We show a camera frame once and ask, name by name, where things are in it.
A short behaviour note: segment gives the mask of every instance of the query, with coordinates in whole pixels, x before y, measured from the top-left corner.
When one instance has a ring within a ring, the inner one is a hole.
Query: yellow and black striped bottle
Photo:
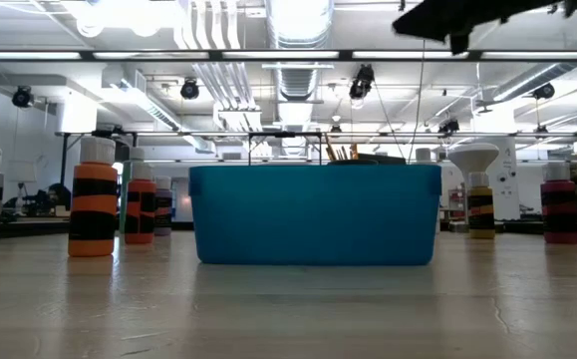
[[[110,255],[118,203],[118,172],[112,167],[116,143],[95,137],[81,143],[81,164],[74,169],[69,255]]]
[[[469,237],[476,239],[494,239],[494,196],[489,187],[486,173],[469,174],[470,190],[467,194],[467,218]]]

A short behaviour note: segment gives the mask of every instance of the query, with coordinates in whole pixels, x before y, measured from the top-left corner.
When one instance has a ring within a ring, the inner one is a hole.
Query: blue storage tub
[[[215,264],[424,265],[439,166],[190,169],[197,255]]]

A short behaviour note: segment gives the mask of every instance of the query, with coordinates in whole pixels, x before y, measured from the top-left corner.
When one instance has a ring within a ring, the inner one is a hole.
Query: white funnel
[[[469,174],[484,173],[497,157],[498,147],[492,144],[463,145],[447,153],[447,158],[463,174],[467,188],[469,188]]]

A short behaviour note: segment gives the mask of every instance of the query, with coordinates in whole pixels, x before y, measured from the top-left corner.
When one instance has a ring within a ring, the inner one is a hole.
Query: white pipe
[[[192,36],[192,12],[190,11],[190,4],[188,0],[178,0],[177,5],[180,23],[173,29],[173,40],[179,49],[184,50],[190,48],[197,50],[197,43],[195,43],[195,39]],[[206,90],[208,90],[213,100],[216,101],[217,106],[221,107],[221,110],[227,109],[228,103],[221,94],[219,94],[216,85],[212,83],[211,79],[208,79],[205,74],[205,72],[210,71],[205,67],[205,64],[192,64],[192,69],[197,74],[197,77],[204,83]]]
[[[232,49],[240,49],[241,46],[239,45],[239,37],[237,35],[237,0],[228,0],[226,5],[228,14],[228,43]],[[252,95],[248,75],[246,74],[246,67],[243,63],[237,63],[234,70],[237,81],[241,84],[242,99],[245,99],[249,109],[254,110],[257,106],[255,105],[255,99]]]
[[[210,43],[208,42],[208,38],[206,36],[206,3],[205,0],[193,0],[195,3],[195,7],[197,8],[197,23],[195,27],[195,37],[197,38],[197,42],[199,42],[199,46],[202,49],[210,49]],[[217,84],[217,89],[221,90],[222,94],[225,94],[226,101],[229,104],[231,109],[237,109],[237,100],[235,99],[235,95],[230,90],[230,84],[228,84],[228,80],[224,78],[223,72],[221,71],[218,64],[210,64],[212,68],[212,72],[207,71],[207,77]]]
[[[197,22],[195,24],[195,36],[202,49],[210,49],[210,43],[206,37],[206,4],[204,0],[193,0],[197,8]]]
[[[221,1],[220,0],[210,0],[211,10],[212,10],[212,29],[211,37],[212,41],[217,46],[217,49],[225,49],[226,44],[224,43],[223,35],[221,33]],[[239,96],[239,101],[242,103],[243,108],[250,108],[248,100],[246,99],[245,89],[241,86],[241,81],[235,72],[232,64],[228,63],[225,66],[220,65],[220,70],[226,70],[230,78],[232,79],[237,95]],[[226,91],[230,91],[230,86],[226,87]]]

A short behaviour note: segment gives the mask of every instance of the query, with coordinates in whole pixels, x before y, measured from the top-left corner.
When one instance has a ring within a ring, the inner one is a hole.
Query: ceiling light
[[[77,52],[22,52],[22,51],[0,51],[0,60],[80,60]]]
[[[262,64],[264,70],[324,70],[334,69],[332,64]]]
[[[485,60],[577,60],[577,51],[485,51]]]
[[[215,133],[200,133],[200,132],[192,132],[190,133],[193,136],[206,136],[206,137],[248,137],[248,133],[243,132],[215,132]]]
[[[467,52],[453,55],[450,51],[355,51],[352,53],[353,59],[357,60],[449,60],[464,59],[467,56],[469,56]]]
[[[179,133],[149,132],[149,133],[138,133],[138,136],[145,136],[145,137],[173,137],[173,136],[179,136]]]
[[[225,51],[224,59],[274,59],[296,60],[296,59],[337,59],[338,51],[311,51],[311,50],[280,50],[280,51]]]
[[[99,60],[206,60],[207,52],[198,51],[97,51],[93,55]]]

